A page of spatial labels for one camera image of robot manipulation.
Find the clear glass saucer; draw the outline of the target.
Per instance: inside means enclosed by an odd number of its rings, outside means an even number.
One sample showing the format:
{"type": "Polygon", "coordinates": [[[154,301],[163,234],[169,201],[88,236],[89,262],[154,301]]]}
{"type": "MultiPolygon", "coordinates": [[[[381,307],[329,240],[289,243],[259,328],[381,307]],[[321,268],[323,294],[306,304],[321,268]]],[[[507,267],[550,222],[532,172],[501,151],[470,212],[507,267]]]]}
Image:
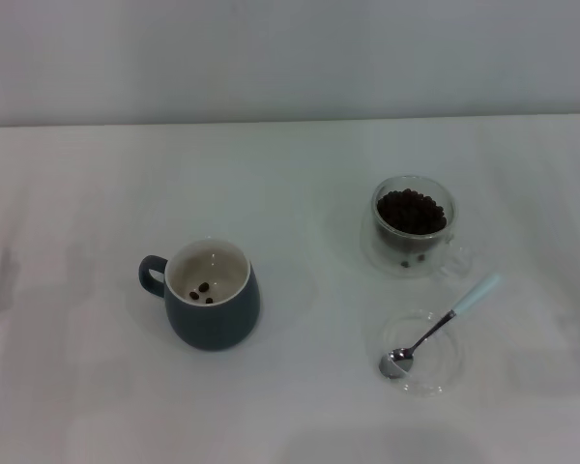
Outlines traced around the clear glass saucer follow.
{"type": "Polygon", "coordinates": [[[463,370],[464,351],[451,312],[416,311],[395,316],[377,338],[379,373],[404,392],[434,396],[448,390],[463,370]]]}

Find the dark blue ceramic mug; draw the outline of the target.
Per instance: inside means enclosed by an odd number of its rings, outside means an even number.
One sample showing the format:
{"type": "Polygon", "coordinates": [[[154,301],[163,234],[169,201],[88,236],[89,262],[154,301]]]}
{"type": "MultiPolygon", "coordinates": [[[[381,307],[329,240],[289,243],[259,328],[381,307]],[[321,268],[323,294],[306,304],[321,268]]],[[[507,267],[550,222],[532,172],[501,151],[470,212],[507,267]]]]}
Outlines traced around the dark blue ceramic mug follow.
{"type": "Polygon", "coordinates": [[[221,351],[253,331],[260,315],[260,290],[251,262],[235,245],[207,238],[170,259],[148,255],[138,269],[142,288],[164,301],[175,334],[193,348],[221,351]],[[200,292],[207,282],[210,288],[200,292]],[[197,300],[189,293],[199,294],[197,300]],[[207,298],[212,304],[205,304],[207,298]]]}

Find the double-walled glass cup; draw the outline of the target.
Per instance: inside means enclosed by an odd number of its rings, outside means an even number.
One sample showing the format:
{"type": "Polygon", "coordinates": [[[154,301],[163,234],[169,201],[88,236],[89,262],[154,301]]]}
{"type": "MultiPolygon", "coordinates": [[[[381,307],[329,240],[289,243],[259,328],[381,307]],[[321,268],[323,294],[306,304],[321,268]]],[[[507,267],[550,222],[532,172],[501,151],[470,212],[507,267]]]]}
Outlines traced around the double-walled glass cup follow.
{"type": "Polygon", "coordinates": [[[457,205],[441,184],[421,176],[396,176],[383,181],[374,191],[362,226],[365,250],[377,267],[400,277],[428,276],[436,271],[463,277],[470,272],[469,249],[454,240],[457,205]],[[379,216],[376,202],[394,190],[415,190],[431,196],[444,208],[448,225],[431,235],[411,235],[390,227],[379,216]]]}

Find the spoon with light blue handle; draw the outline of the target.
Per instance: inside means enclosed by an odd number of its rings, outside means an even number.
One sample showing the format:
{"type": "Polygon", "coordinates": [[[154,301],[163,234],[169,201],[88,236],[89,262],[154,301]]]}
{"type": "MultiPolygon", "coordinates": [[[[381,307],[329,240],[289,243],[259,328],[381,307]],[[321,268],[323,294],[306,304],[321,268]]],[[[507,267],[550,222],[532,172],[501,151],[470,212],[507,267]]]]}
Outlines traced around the spoon with light blue handle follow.
{"type": "Polygon", "coordinates": [[[483,300],[500,282],[501,276],[493,273],[487,275],[472,287],[459,301],[413,345],[395,348],[384,354],[378,362],[379,372],[387,379],[394,380],[406,377],[413,366],[415,352],[436,332],[440,331],[451,320],[468,312],[483,300]]]}

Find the coffee bean pile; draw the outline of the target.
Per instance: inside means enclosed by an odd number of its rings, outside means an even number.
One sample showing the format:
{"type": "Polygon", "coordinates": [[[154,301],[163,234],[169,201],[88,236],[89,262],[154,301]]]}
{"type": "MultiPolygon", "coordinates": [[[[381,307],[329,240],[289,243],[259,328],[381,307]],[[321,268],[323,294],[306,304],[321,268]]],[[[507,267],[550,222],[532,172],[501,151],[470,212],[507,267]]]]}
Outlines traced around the coffee bean pile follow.
{"type": "Polygon", "coordinates": [[[431,235],[448,225],[444,208],[415,190],[394,190],[376,202],[379,216],[393,229],[411,235],[431,235]]]}

